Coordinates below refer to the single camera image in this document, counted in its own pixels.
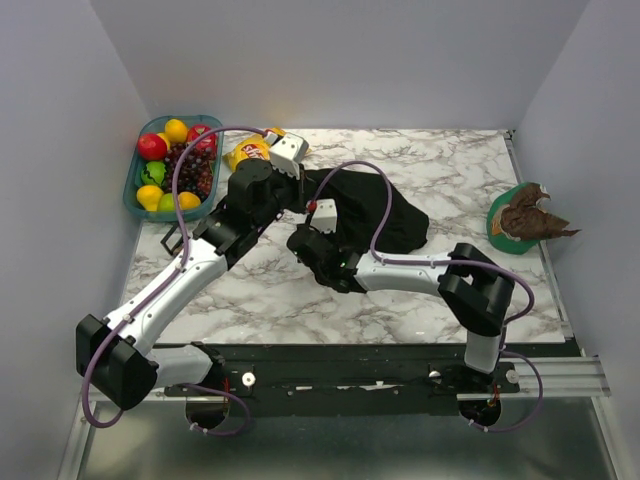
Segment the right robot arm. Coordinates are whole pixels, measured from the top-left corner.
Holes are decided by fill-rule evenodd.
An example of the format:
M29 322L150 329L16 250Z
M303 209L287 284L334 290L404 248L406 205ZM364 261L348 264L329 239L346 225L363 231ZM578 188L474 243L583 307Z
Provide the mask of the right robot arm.
M305 224L296 227L287 248L313 272L317 283L339 293L395 290L443 299L467 331L459 370L462 384L480 392L496 380L515 281L477 248L458 243L451 252L436 256L360 253Z

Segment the aluminium frame rail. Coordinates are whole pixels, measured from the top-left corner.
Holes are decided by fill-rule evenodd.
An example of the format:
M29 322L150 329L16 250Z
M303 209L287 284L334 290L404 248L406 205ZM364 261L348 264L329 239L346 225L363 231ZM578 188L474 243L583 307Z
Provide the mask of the aluminium frame rail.
M542 381L544 398L609 397L611 389L598 357L531 358ZM539 394L537 375L533 368L519 358L504 359L510 364L506 374L508 385L516 386L513 398L535 398Z

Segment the yellow chips bag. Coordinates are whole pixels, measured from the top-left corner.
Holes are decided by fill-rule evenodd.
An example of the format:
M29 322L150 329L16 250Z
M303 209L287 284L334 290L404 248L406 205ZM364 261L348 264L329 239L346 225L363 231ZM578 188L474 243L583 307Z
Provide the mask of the yellow chips bag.
M232 172L235 172L238 165L245 160L270 160L270 147L276 140L281 139L286 134L286 131L278 127L273 127L268 128L266 132L266 135L252 134L223 156L224 162Z

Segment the orange fruit top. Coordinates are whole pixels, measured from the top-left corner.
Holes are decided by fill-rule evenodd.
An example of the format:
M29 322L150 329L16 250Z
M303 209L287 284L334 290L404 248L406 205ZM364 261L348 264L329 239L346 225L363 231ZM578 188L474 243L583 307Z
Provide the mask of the orange fruit top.
M164 134L171 143L184 143L187 140L188 132L189 127L177 118L171 118L164 126Z

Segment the purple grapes bunch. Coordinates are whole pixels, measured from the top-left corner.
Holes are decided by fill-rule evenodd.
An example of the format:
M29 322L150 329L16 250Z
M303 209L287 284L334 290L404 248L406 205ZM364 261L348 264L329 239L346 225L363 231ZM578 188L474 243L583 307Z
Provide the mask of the purple grapes bunch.
M168 150L163 160L165 166L165 178L163 190L172 192L172 179L175 167L186 148L186 143L176 143ZM183 161L177 180L178 192L189 192L197 195L201 201L209 197L213 185L213 166L216 159L212 147L204 149L195 148Z

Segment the green watermelon toy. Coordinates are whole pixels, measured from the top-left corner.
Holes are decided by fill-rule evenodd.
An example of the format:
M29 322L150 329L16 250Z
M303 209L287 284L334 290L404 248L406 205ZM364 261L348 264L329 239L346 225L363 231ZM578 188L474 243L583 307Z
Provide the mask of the green watermelon toy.
M152 185L164 188L166 166L161 161L149 161L141 170L140 179L143 185Z

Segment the black printed t-shirt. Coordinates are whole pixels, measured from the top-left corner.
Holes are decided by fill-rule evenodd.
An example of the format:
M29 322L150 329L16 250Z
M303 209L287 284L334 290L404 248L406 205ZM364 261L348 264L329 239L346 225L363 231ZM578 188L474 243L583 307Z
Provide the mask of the black printed t-shirt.
M376 250L389 254L409 254L427 243L429 217L395 188L387 196L387 187L378 174L341 169L334 175L329 169L309 170L310 201L333 199L337 208L337 230L322 235L307 223L299 224L287 241L287 248L315 272L319 263L341 251L353 251L361 257L370 249L371 239L386 208L389 216L376 241Z

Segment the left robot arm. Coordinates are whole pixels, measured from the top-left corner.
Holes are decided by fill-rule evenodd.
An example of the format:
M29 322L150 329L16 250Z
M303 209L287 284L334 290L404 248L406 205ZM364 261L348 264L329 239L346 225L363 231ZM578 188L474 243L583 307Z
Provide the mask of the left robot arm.
M243 161L229 177L226 195L154 280L104 318L88 315L77 325L82 392L95 387L123 411L155 388L189 384L201 395L214 393L222 372L203 347L153 347L184 307L246 255L282 212L303 212L309 198L303 169L289 175L263 160Z

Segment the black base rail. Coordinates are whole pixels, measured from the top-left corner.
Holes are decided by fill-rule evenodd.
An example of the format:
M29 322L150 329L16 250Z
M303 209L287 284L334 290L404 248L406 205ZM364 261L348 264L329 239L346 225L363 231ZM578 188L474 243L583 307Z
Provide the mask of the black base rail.
M208 344L202 386L229 386L255 417L430 414L455 416L459 397L518 392L501 362L490 374L463 361L460 344Z

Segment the black brooch stand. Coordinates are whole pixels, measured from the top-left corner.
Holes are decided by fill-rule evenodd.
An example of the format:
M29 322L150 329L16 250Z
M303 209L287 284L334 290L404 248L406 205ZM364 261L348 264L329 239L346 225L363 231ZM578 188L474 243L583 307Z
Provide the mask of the black brooch stand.
M160 240L160 245L171 257L175 257L183 247L182 231L178 223L173 223Z

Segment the red apple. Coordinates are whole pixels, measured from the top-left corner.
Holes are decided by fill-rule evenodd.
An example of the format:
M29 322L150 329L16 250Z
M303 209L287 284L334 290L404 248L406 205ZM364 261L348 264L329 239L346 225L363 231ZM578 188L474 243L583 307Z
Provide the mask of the red apple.
M145 133L138 138L137 151L145 161L159 161L165 158L168 147L158 134Z

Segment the teal plastic fruit basket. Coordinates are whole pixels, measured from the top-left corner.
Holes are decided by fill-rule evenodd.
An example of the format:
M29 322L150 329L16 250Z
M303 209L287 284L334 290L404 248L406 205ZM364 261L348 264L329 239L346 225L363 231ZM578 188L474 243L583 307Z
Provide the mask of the teal plastic fruit basket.
M177 119L182 120L188 127L192 127L196 124L202 124L212 128L219 128L222 123L215 117L210 115L191 115L191 116L177 116ZM208 198L202 201L202 204L193 210L183 211L183 218L185 222L191 222L198 220L206 215L213 209L217 183L219 179L219 168L221 165L222 146L219 145L215 151L216 159L213 166L213 186ZM136 200L137 190L143 186L140 179L140 173L146 161L139 155L137 148L134 148L129 172L124 185L123 191L123 203L127 210L134 216L148 220L150 222L168 222L176 223L177 218L175 212L159 213L159 212L147 212Z

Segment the green lime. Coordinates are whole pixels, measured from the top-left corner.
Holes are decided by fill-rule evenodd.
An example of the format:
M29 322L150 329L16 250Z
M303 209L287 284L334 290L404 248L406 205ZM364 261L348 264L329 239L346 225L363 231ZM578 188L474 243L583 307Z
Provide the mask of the green lime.
M160 198L157 204L157 212L159 213L174 212L176 210L177 205L178 205L178 202L175 200L174 196L171 193L166 193Z

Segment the orange fruit bottom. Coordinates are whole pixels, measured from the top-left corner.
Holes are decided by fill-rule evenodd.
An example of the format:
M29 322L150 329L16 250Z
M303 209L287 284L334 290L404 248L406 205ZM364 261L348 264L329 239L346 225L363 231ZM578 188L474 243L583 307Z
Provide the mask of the orange fruit bottom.
M185 191L178 195L178 203L180 208L186 211L198 208L201 205L201 200L196 194Z

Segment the orange fruit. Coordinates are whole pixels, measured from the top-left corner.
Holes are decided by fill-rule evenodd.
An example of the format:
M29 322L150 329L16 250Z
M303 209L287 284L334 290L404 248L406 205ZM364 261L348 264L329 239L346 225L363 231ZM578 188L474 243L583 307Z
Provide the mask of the orange fruit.
M196 194L185 191L178 195L178 203L180 208L186 211L198 208L201 205L201 200Z
M188 132L189 127L177 118L171 118L164 126L164 134L171 143L184 143L187 140Z

